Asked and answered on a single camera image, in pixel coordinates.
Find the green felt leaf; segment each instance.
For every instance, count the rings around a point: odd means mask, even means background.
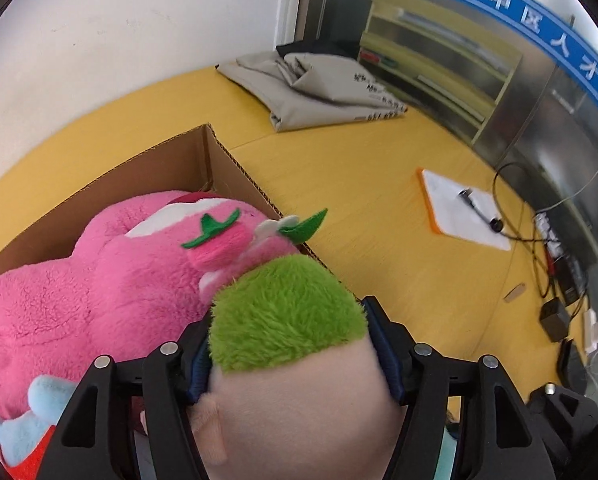
[[[212,216],[206,213],[201,217],[201,236],[195,238],[194,240],[190,240],[185,244],[181,244],[181,247],[184,249],[193,249],[207,242],[215,236],[223,233],[228,227],[234,224],[234,222],[237,221],[237,218],[239,218],[240,214],[241,210],[236,208],[225,222],[217,222],[214,218],[212,218]]]
[[[279,234],[289,238],[295,245],[304,244],[317,232],[317,229],[319,229],[323,223],[323,219],[326,217],[327,212],[327,209],[323,209],[294,227],[282,227],[279,229]]]

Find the gray cloth bag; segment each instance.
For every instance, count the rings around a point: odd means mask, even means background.
[[[406,106],[354,59],[328,54],[251,54],[217,70],[270,110],[278,132],[388,119]]]

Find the power adapter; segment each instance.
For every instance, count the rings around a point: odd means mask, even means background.
[[[559,298],[552,298],[543,304],[539,321],[553,343],[563,341],[568,337],[570,314]]]
[[[598,321],[593,308],[584,312],[583,336],[586,353],[590,355],[598,347]]]

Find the orange clipboard edge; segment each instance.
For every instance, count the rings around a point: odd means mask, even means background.
[[[426,201],[426,209],[428,210],[428,218],[430,219],[430,227],[432,231],[437,233],[438,235],[444,234],[443,231],[439,228],[439,225],[436,223],[436,218],[434,217],[434,208],[432,208],[432,202],[430,202],[430,196],[428,195],[428,188],[426,188],[426,180],[423,176],[424,168],[417,168],[416,169],[416,176],[421,184],[421,190],[423,191],[423,197]]]

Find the table surface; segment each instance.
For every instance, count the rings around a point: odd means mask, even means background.
[[[501,251],[435,234],[429,224],[417,168],[485,190],[492,168],[412,108],[394,120],[282,134],[268,115],[211,68],[103,106],[32,150],[0,180],[0,250],[106,171],[210,123],[284,214],[329,209],[310,246],[358,297],[377,296],[416,340],[447,356],[499,357],[524,397],[557,381],[559,346],[538,323],[543,300],[527,247],[514,242]],[[502,208],[530,237],[533,212],[500,184]],[[520,283],[526,292],[506,303]],[[582,316],[572,335],[581,346]],[[452,410],[458,411],[456,403]]]

